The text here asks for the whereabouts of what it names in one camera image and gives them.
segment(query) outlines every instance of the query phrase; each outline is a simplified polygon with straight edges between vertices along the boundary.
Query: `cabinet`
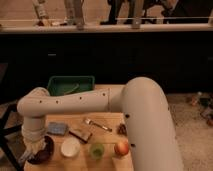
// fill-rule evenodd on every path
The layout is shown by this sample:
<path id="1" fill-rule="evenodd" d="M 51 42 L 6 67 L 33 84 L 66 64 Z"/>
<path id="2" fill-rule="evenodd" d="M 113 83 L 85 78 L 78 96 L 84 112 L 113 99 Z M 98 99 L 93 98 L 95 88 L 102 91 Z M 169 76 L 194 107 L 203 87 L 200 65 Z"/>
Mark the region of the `cabinet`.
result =
<path id="1" fill-rule="evenodd" d="M 100 84 L 147 76 L 165 92 L 212 91 L 212 38 L 212 31 L 0 35 L 0 62 L 9 63 L 0 101 L 45 87 L 52 75 L 94 75 Z"/>

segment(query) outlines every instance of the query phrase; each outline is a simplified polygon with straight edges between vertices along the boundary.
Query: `white bowl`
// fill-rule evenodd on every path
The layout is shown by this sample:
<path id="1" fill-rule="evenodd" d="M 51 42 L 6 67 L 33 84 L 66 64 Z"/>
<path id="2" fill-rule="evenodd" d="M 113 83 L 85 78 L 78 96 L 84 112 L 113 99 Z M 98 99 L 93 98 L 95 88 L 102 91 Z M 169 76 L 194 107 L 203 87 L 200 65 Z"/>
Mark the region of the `white bowl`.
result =
<path id="1" fill-rule="evenodd" d="M 74 137 L 65 139 L 61 145 L 61 153 L 65 157 L 75 157 L 78 155 L 79 151 L 80 151 L 80 143 Z"/>

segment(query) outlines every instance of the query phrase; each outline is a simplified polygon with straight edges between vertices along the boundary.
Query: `small bowl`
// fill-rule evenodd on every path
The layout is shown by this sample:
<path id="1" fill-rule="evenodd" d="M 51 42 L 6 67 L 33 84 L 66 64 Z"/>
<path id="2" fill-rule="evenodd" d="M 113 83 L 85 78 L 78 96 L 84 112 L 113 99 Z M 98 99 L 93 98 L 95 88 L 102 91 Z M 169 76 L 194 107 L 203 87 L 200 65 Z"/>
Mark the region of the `small bowl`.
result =
<path id="1" fill-rule="evenodd" d="M 61 145 L 61 153 L 65 157 L 76 157 L 80 151 L 80 143 L 74 138 L 67 138 Z"/>
<path id="2" fill-rule="evenodd" d="M 101 143 L 94 143 L 89 148 L 89 154 L 92 159 L 99 160 L 104 154 L 104 146 Z"/>

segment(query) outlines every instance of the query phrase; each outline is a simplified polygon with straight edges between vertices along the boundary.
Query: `food item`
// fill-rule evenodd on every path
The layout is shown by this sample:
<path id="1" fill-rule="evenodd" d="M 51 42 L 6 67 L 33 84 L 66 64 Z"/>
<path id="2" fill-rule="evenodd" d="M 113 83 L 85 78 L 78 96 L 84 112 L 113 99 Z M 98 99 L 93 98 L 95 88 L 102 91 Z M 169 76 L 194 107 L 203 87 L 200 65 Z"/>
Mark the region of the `food item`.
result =
<path id="1" fill-rule="evenodd" d="M 98 160 L 101 159 L 101 157 L 104 154 L 104 146 L 101 143 L 94 143 L 90 146 L 89 154 L 91 158 Z"/>
<path id="2" fill-rule="evenodd" d="M 75 157 L 80 151 L 80 143 L 74 138 L 67 138 L 61 145 L 61 153 L 65 157 Z"/>
<path id="3" fill-rule="evenodd" d="M 115 154 L 125 156 L 129 153 L 129 143 L 127 141 L 119 141 L 114 146 Z"/>
<path id="4" fill-rule="evenodd" d="M 120 125 L 119 125 L 118 128 L 117 128 L 117 134 L 127 136 L 127 131 L 126 131 L 126 126 L 125 126 L 125 124 L 120 123 Z"/>
<path id="5" fill-rule="evenodd" d="M 73 128 L 69 128 L 69 133 L 73 136 L 75 136 L 76 138 L 80 139 L 81 141 L 83 141 L 84 143 L 87 143 L 88 140 L 91 138 L 92 133 L 88 132 L 88 131 L 82 131 L 79 129 L 73 129 Z"/>

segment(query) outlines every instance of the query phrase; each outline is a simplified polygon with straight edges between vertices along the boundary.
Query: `floor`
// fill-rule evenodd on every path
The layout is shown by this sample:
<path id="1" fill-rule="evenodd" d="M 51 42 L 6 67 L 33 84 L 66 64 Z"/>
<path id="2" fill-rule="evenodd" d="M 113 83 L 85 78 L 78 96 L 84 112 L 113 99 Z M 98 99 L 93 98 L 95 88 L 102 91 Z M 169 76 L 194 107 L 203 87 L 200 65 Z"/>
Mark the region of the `floor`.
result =
<path id="1" fill-rule="evenodd" d="M 174 121 L 177 140 L 184 162 L 184 171 L 213 170 L 213 127 L 206 124 L 200 116 L 205 108 L 199 104 L 192 106 L 188 99 L 195 94 L 167 94 L 172 118 Z M 12 115 L 8 124 L 14 125 L 22 121 L 18 114 Z M 9 146 L 17 158 L 24 151 L 20 133 L 11 135 Z M 7 158 L 0 152 L 0 170 L 13 171 Z"/>

